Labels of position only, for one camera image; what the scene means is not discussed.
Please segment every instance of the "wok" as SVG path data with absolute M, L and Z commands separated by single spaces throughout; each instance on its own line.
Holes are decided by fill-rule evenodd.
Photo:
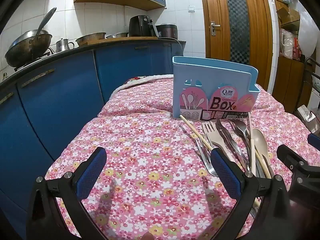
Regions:
M 50 20 L 56 9 L 55 7 L 47 13 L 37 30 L 25 32 L 10 45 L 4 57 L 11 67 L 22 67 L 46 52 L 50 46 L 52 35 L 42 28 Z

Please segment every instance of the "qinai logo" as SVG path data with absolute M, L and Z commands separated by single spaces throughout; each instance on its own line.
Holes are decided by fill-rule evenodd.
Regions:
M 224 98 L 232 98 L 235 94 L 235 90 L 232 87 L 225 87 L 221 90 L 221 96 Z

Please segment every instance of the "light switch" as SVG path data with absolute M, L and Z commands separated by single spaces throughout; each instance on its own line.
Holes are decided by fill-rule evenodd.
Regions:
M 188 12 L 196 12 L 194 6 L 188 6 Z

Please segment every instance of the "plastic bag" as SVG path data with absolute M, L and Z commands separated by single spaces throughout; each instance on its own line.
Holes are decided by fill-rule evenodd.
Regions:
M 301 12 L 298 41 L 300 49 L 306 57 L 310 57 L 315 51 L 319 32 L 310 14 Z
M 281 52 L 283 56 L 292 59 L 293 54 L 293 34 L 281 29 Z

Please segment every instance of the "pot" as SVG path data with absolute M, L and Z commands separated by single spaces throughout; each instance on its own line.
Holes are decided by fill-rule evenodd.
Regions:
M 128 37 L 128 33 L 116 33 L 106 37 L 106 39 Z
M 106 33 L 92 33 L 76 39 L 79 46 L 85 45 L 89 41 L 97 41 L 105 39 Z
M 27 31 L 9 47 L 5 59 L 11 67 L 19 68 L 42 56 L 50 46 L 52 35 L 42 28 L 51 19 L 56 7 L 50 10 L 37 30 Z

